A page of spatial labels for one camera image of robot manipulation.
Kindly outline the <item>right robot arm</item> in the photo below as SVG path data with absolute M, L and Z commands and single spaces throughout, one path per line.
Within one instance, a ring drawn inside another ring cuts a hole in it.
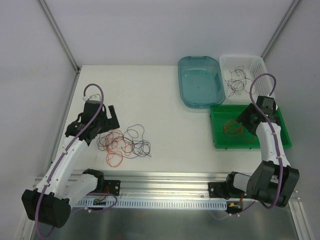
M 245 193 L 265 208 L 285 207 L 298 183 L 300 172 L 291 167 L 285 155 L 281 121 L 276 115 L 274 98 L 258 96 L 236 121 L 258 138 L 261 163 L 252 175 L 235 171 L 228 174 L 225 193 L 232 198 Z

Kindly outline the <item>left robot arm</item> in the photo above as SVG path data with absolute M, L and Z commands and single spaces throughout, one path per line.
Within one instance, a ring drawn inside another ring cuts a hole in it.
M 34 190 L 26 189 L 21 200 L 29 220 L 55 228 L 63 227 L 72 208 L 85 195 L 105 192 L 103 172 L 86 169 L 72 185 L 67 185 L 76 161 L 100 134 L 120 127 L 113 105 L 87 100 L 83 111 L 70 123 L 60 153 Z

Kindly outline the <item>green plastic tray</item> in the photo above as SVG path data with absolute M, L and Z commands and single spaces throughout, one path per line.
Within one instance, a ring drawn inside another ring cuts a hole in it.
M 217 149 L 260 149 L 260 141 L 236 118 L 247 108 L 246 105 L 222 104 L 210 108 L 214 146 Z

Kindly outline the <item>white perforated plastic basket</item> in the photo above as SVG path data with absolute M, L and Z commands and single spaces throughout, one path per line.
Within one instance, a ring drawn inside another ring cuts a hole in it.
M 266 74 L 264 60 L 255 55 L 222 55 L 219 57 L 225 103 L 248 105 L 250 94 L 254 100 L 258 96 L 275 97 L 272 91 L 274 80 Z

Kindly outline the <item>teal transparent plastic tub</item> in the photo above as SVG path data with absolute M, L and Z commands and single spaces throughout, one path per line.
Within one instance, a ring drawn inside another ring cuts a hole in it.
M 178 62 L 179 93 L 192 109 L 221 105 L 225 98 L 219 62 L 209 56 L 186 56 Z

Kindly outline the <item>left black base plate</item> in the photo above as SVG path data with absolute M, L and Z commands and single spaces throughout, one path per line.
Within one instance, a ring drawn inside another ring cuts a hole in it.
M 120 195 L 121 181 L 120 180 L 105 180 L 102 188 L 103 193 L 112 194 L 114 196 Z

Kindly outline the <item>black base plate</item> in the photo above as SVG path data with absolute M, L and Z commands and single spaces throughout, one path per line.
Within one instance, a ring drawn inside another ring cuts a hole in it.
M 210 198 L 226 198 L 226 184 L 225 182 L 209 182 L 208 195 Z
M 120 195 L 121 181 L 120 180 L 105 180 L 102 188 L 103 193 L 112 194 L 114 196 Z

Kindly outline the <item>aluminium mounting rail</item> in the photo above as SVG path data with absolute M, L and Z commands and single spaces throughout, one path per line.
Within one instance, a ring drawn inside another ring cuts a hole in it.
M 142 192 L 143 190 L 147 192 L 158 191 L 158 192 L 164 192 L 167 194 L 172 193 L 174 190 L 177 190 L 178 192 L 186 191 L 188 193 L 191 193 L 193 191 L 193 183 L 191 182 L 184 183 L 182 177 L 173 179 L 172 176 L 150 176 L 150 175 L 143 176 L 141 181 L 135 181 L 135 183 L 131 183 L 130 187 L 132 189 L 135 189 L 138 193 Z M 247 195 L 243 192 L 237 192 L 234 195 L 229 196 L 226 189 L 227 188 L 225 186 L 225 195 L 226 195 L 226 198 L 224 198 L 225 200 L 229 198 L 239 198 L 241 196 L 244 196 L 247 199 L 251 199 L 247 197 Z M 98 194 L 107 194 L 107 193 L 91 192 L 91 193 L 88 193 L 87 195 L 98 195 Z

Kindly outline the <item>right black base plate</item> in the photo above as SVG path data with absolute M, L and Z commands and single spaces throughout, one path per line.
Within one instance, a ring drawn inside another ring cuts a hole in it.
M 226 198 L 226 184 L 225 182 L 209 182 L 208 195 L 210 198 Z

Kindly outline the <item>left aluminium frame post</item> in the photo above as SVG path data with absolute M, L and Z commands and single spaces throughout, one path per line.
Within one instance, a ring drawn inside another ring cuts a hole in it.
M 80 66 L 77 64 L 77 61 L 75 60 L 65 38 L 64 38 L 64 35 L 47 3 L 46 0 L 38 0 L 37 1 L 39 3 L 39 6 L 41 7 L 53 33 L 55 34 L 55 36 L 57 37 L 58 39 L 58 42 L 62 48 L 62 50 L 64 51 L 68 61 L 70 62 L 73 70 L 78 74 L 81 70 Z

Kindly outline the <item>aluminium frame post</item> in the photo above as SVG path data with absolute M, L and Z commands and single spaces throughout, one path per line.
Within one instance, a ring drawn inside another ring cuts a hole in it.
M 302 0 L 292 0 L 285 11 L 284 15 L 282 16 L 279 24 L 277 25 L 276 29 L 274 30 L 273 34 L 271 35 L 268 43 L 266 44 L 264 50 L 262 51 L 260 57 L 265 60 L 274 46 L 276 45 L 277 41 L 279 40 L 281 34 L 285 30 L 286 26 L 290 22 L 291 18 L 293 17 L 294 13 L 297 11 L 299 5 L 302 3 Z
M 46 0 L 38 0 L 37 1 L 39 3 L 39 6 L 41 7 L 53 33 L 55 34 L 55 36 L 57 37 L 58 39 L 58 42 L 62 48 L 62 50 L 64 51 L 68 61 L 70 62 L 73 70 L 78 74 L 81 70 L 80 66 L 77 64 L 77 61 L 75 60 L 65 38 L 64 38 L 64 35 L 47 3 Z

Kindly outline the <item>right aluminium frame post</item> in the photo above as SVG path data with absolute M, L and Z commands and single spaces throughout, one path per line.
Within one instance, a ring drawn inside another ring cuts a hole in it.
M 299 5 L 302 3 L 302 0 L 292 0 L 285 11 L 284 15 L 282 16 L 279 24 L 277 25 L 276 29 L 274 30 L 273 34 L 271 35 L 268 43 L 266 44 L 264 50 L 262 51 L 260 57 L 265 60 L 274 46 L 276 45 L 277 41 L 279 40 L 281 34 L 285 30 L 286 26 L 290 22 L 291 18 L 293 17 L 294 13 L 297 11 Z

